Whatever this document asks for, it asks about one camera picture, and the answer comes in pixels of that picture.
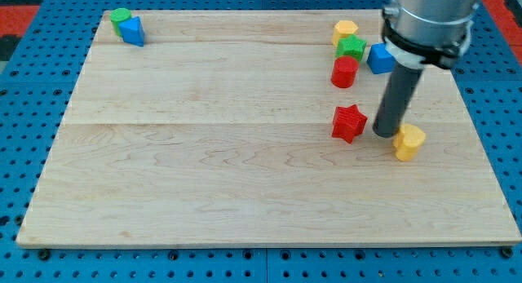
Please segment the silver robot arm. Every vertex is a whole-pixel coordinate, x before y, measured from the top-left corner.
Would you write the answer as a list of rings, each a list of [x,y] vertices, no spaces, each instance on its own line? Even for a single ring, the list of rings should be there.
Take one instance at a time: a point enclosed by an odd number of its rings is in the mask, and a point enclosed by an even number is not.
[[[480,0],[390,0],[382,9],[382,38],[409,69],[452,68],[471,45]]]

